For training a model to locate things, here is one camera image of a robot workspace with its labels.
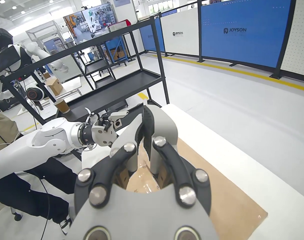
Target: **joyson logo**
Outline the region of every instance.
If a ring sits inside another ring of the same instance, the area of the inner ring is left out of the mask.
[[[243,34],[246,32],[246,28],[224,28],[223,33],[228,34],[228,33],[239,33]]]
[[[173,32],[173,36],[174,37],[182,37],[183,36],[183,32]]]

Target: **black robot head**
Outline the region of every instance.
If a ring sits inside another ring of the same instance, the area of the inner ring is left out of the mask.
[[[0,28],[0,51],[13,44],[13,36],[5,29]]]

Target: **paper cup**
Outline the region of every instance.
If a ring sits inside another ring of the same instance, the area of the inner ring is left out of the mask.
[[[67,105],[67,103],[63,100],[63,99],[59,99],[57,100],[54,105],[58,108],[58,110],[63,113],[66,114],[68,112],[70,112],[70,108]]]

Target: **white table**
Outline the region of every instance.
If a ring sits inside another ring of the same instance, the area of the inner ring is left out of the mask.
[[[77,78],[74,78],[70,81],[62,83],[62,87],[63,87],[63,89],[60,92],[60,94],[55,96],[56,99],[65,99],[67,97],[71,97],[74,94],[79,94],[80,96],[82,95],[82,93],[80,91],[80,88],[82,87],[80,77],[77,77]],[[53,114],[56,113],[57,108],[54,105],[51,105],[52,102],[50,102],[48,98],[44,99],[44,100],[41,100],[40,103],[41,103],[42,107],[44,108],[41,111],[38,107],[38,111],[39,111],[41,117],[48,118],[48,117],[50,117],[50,116],[52,116]],[[24,107],[22,107],[17,115],[21,115],[21,114],[26,113],[26,112],[27,112],[27,110]]]
[[[176,123],[178,136],[187,145],[268,212],[249,239],[304,240],[304,196],[175,105],[168,104],[162,110]],[[82,168],[92,167],[109,152],[109,147],[100,146],[84,151]]]

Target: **person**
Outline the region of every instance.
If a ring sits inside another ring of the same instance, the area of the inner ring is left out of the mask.
[[[0,144],[11,143],[17,136],[20,138],[23,135],[19,134],[16,123],[0,113]],[[25,172],[45,179],[66,194],[74,193],[77,175],[52,157]],[[15,173],[0,179],[0,202],[29,215],[52,219],[60,225],[65,235],[72,223],[68,202],[51,194],[31,190],[31,185]]]

